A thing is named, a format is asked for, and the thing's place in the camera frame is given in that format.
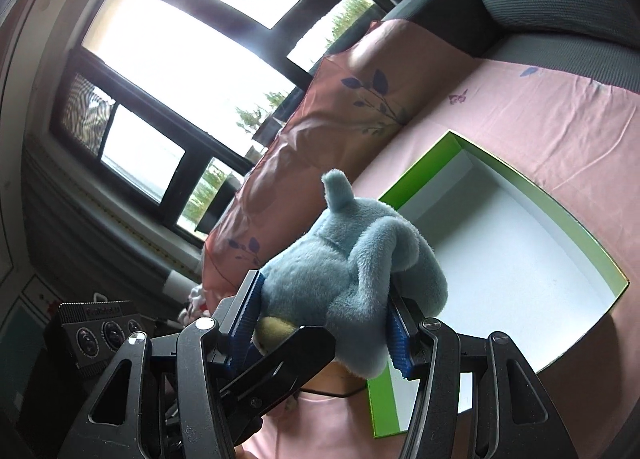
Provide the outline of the light blue plush toy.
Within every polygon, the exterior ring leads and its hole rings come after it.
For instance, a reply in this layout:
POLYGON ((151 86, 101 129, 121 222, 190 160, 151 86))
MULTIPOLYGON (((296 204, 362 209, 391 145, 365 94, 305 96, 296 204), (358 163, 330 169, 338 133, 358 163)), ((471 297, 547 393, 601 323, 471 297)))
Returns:
POLYGON ((387 361, 390 287, 435 317, 448 300, 447 280, 420 231, 391 206, 355 196, 341 170, 321 181, 326 210, 260 271, 254 341, 267 354, 295 329, 322 326, 336 340, 337 363, 372 379, 387 361))

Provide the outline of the white red small plush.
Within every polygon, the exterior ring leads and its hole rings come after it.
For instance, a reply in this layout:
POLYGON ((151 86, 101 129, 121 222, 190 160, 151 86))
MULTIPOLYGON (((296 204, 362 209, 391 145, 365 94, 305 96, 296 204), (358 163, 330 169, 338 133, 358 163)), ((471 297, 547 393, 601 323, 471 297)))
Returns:
POLYGON ((210 311, 206 303, 204 288, 202 285, 195 286, 188 295, 188 301, 178 315, 178 323, 182 327, 189 326, 201 317, 209 317, 210 311))

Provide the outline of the black device with round knobs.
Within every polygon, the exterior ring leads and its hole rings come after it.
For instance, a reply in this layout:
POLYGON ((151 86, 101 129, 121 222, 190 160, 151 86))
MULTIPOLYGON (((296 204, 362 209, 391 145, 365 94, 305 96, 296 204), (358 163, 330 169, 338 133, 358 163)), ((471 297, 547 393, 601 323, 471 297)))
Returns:
POLYGON ((132 333, 148 332, 131 301, 62 303, 55 316, 62 349, 77 368, 109 361, 132 333))

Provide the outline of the green cardboard box white inside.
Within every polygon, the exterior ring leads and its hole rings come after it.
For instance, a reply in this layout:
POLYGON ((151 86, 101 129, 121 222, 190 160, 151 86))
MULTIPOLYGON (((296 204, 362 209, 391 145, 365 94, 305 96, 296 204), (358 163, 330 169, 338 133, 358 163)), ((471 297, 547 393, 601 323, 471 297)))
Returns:
POLYGON ((382 196, 435 252, 439 319, 462 335, 510 335, 535 371, 581 339, 629 280, 558 201, 449 132, 382 196))

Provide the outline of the pink bed sheet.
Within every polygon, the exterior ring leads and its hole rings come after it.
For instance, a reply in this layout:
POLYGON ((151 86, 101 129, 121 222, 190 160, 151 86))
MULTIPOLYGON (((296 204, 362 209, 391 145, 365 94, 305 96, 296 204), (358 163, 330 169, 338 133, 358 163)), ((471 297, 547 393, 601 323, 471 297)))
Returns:
POLYGON ((578 453, 600 458, 639 409, 639 97, 567 72, 478 61, 428 108, 425 133, 459 133, 524 173, 586 225, 630 281, 542 376, 578 453))

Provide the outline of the pink floral pillow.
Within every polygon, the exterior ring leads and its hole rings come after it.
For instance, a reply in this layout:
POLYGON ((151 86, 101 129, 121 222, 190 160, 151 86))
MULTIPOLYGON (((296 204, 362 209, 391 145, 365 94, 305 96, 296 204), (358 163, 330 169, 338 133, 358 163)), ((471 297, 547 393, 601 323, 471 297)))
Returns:
POLYGON ((373 24, 352 48, 322 60, 302 104, 206 239, 207 309, 317 219, 324 172, 341 169, 372 196, 392 185, 442 135, 425 133, 428 108, 479 63, 401 19, 373 24))

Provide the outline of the black framed window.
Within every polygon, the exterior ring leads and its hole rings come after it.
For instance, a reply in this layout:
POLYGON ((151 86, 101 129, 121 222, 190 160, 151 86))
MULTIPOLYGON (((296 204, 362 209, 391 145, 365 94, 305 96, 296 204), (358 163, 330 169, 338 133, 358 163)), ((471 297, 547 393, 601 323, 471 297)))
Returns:
POLYGON ((97 0, 53 135, 102 183, 201 245, 322 56, 393 0, 97 0))

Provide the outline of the dark grey sofa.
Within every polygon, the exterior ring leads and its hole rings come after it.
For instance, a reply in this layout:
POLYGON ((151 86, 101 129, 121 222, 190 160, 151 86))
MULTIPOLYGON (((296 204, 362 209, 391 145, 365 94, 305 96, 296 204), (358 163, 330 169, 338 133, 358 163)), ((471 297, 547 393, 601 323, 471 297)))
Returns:
POLYGON ((387 16, 473 57, 639 89, 639 0, 402 0, 387 16))

